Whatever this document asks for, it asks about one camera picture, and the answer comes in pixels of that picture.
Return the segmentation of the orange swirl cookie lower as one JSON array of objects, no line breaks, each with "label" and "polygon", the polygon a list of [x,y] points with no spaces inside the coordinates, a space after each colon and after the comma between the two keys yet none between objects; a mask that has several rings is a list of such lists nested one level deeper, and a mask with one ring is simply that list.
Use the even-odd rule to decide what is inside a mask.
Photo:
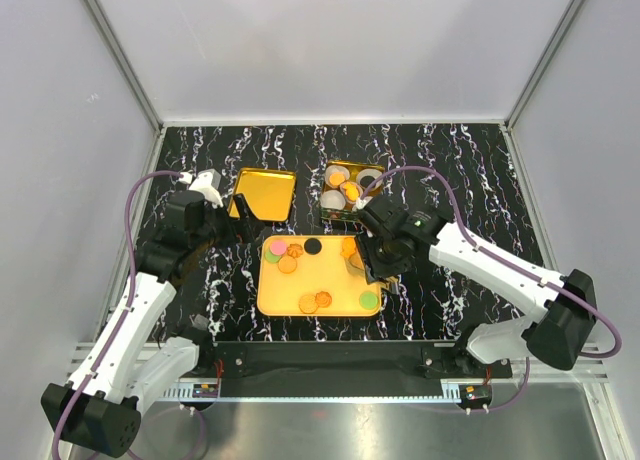
[{"label": "orange swirl cookie lower", "polygon": [[320,291],[315,295],[315,302],[320,308],[327,308],[332,303],[332,296],[326,291]]}]

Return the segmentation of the yellow plastic tray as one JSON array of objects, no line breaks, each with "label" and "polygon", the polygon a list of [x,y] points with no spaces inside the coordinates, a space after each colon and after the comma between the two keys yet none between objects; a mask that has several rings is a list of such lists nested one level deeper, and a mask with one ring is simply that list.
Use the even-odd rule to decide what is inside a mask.
[{"label": "yellow plastic tray", "polygon": [[[364,267],[359,253],[346,260],[341,256],[342,241],[351,235],[272,235],[262,244],[262,260],[256,294],[259,311],[272,317],[371,317],[382,306],[382,285],[369,284],[364,275]],[[265,260],[265,252],[274,241],[284,241],[287,247],[292,243],[303,246],[308,238],[318,238],[322,250],[317,255],[306,252],[297,258],[297,268],[291,274],[279,271],[277,264]],[[326,291],[332,296],[327,308],[318,308],[311,315],[303,314],[298,308],[303,295],[316,295]],[[366,310],[359,305],[359,296],[364,292],[378,295],[376,310]]]}]

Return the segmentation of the gold tin lid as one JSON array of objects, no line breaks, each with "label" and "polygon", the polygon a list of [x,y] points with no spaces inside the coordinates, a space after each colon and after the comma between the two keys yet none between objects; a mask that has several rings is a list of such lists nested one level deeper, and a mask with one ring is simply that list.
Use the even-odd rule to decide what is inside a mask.
[{"label": "gold tin lid", "polygon": [[286,222],[293,204],[295,186],[294,172],[243,167],[232,195],[242,194],[259,220]]}]

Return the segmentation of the large round dotted biscuit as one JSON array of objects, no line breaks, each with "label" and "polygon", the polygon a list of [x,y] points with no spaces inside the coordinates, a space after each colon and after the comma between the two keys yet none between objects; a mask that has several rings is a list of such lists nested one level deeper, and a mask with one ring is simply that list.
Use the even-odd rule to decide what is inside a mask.
[{"label": "large round dotted biscuit", "polygon": [[297,259],[290,255],[283,255],[278,261],[278,269],[284,274],[291,274],[297,268]]}]

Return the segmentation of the orange swirl butter cookie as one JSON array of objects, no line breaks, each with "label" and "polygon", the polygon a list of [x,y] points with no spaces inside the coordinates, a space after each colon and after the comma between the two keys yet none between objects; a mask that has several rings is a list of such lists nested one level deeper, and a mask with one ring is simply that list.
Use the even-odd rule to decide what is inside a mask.
[{"label": "orange swirl butter cookie", "polygon": [[305,253],[304,248],[300,244],[292,243],[287,247],[287,255],[291,256],[292,258],[297,259],[301,257],[304,253]]}]

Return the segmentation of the green christmas cookie tin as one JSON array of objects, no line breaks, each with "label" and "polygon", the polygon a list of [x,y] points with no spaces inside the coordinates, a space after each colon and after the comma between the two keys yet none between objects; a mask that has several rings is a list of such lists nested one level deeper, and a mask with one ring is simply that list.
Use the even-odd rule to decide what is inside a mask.
[{"label": "green christmas cookie tin", "polygon": [[[327,167],[330,165],[343,166],[347,168],[350,172],[350,179],[347,182],[343,183],[338,189],[330,189],[325,184],[325,172]],[[353,162],[340,161],[340,160],[333,160],[328,162],[323,175],[324,183],[323,183],[321,196],[327,190],[339,190],[346,199],[346,205],[345,205],[345,208],[342,210],[325,209],[321,207],[320,199],[319,199],[320,214],[322,219],[330,220],[330,221],[345,221],[345,222],[354,222],[357,219],[356,201],[360,198],[360,196],[364,191],[362,191],[361,187],[356,183],[356,176],[361,170],[366,168],[374,168],[374,169],[381,170],[383,173],[385,172],[385,169],[379,165],[353,163]]]}]

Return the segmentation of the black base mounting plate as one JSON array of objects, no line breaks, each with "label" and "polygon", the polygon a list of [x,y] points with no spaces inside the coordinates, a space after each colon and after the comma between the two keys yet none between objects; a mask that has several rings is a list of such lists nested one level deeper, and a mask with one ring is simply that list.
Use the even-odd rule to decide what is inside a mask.
[{"label": "black base mounting plate", "polygon": [[190,377],[221,380],[224,398],[427,397],[443,380],[506,380],[507,360],[491,366],[456,355],[447,341],[231,342],[205,349]]}]

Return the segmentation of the orange chick cookie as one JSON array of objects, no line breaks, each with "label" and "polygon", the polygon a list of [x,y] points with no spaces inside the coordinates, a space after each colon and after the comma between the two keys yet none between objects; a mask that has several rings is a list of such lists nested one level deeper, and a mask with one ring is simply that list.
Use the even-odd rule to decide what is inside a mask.
[{"label": "orange chick cookie", "polygon": [[354,237],[345,237],[342,241],[341,256],[346,260],[358,254],[358,248]]}]

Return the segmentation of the black sandwich cookie top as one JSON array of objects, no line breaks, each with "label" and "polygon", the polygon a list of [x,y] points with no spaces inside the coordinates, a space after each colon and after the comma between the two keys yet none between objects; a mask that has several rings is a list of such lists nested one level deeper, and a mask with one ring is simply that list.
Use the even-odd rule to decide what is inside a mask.
[{"label": "black sandwich cookie top", "polygon": [[318,238],[308,238],[304,242],[304,250],[309,255],[317,255],[322,250],[322,242]]}]

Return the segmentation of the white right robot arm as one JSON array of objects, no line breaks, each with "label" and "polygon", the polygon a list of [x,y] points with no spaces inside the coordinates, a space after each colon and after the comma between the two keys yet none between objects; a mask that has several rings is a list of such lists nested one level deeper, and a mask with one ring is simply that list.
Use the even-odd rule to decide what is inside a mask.
[{"label": "white right robot arm", "polygon": [[534,357],[571,370],[595,325],[592,279],[523,261],[436,210],[409,212],[386,196],[357,204],[355,236],[268,237],[258,310],[272,317],[376,315],[382,291],[421,260],[464,275],[507,300],[521,317],[468,329],[440,363],[476,376],[499,360]]}]

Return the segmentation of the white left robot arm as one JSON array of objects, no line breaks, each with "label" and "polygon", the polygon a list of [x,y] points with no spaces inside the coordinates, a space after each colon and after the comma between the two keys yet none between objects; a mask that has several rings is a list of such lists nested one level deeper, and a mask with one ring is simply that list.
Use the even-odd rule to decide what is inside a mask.
[{"label": "white left robot arm", "polygon": [[264,224],[241,194],[231,217],[197,191],[172,194],[153,237],[134,257],[136,273],[93,349],[65,384],[48,384],[40,403],[62,441],[119,458],[127,453],[142,417],[185,373],[208,374],[216,352],[194,326],[170,337],[143,365],[136,361],[160,314],[176,297],[200,258],[214,248],[255,241]]}]

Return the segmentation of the black sandwich cookie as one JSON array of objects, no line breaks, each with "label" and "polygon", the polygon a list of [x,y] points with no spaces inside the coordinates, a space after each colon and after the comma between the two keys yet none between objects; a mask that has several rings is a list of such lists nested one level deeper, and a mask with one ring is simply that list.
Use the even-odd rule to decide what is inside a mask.
[{"label": "black sandwich cookie", "polygon": [[363,188],[369,187],[372,183],[375,182],[375,178],[373,176],[363,176],[359,183]]},{"label": "black sandwich cookie", "polygon": [[318,238],[308,238],[304,242],[304,250],[309,255],[317,255],[322,250],[322,242]]}]

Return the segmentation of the green sandwich cookie right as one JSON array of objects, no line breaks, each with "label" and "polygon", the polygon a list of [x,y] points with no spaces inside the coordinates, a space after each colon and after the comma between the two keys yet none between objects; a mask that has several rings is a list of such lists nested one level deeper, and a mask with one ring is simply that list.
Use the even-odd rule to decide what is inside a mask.
[{"label": "green sandwich cookie right", "polygon": [[367,291],[359,296],[359,305],[366,310],[376,310],[379,306],[378,295]]}]

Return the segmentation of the round dotted biscuit lower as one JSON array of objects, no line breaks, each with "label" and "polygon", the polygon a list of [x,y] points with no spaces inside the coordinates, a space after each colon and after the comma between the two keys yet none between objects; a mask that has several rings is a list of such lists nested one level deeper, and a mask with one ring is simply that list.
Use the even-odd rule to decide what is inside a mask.
[{"label": "round dotted biscuit lower", "polygon": [[305,315],[311,315],[319,308],[314,295],[303,295],[298,302],[299,310]]}]

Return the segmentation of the pink sandwich cookie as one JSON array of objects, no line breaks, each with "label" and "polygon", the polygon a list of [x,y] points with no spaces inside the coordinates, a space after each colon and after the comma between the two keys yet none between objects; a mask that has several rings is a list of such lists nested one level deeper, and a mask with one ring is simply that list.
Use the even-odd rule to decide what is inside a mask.
[{"label": "pink sandwich cookie", "polygon": [[287,252],[287,244],[284,241],[274,241],[269,250],[275,256],[282,256]]}]

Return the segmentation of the green sandwich cookie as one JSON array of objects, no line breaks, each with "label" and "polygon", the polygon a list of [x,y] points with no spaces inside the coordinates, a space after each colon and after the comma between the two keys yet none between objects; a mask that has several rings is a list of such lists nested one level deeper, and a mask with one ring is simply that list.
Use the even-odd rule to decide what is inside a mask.
[{"label": "green sandwich cookie", "polygon": [[376,310],[379,306],[378,295],[367,291],[359,296],[359,305],[366,310]]},{"label": "green sandwich cookie", "polygon": [[265,252],[265,260],[271,264],[277,264],[280,260],[281,256],[273,254],[270,250]]}]

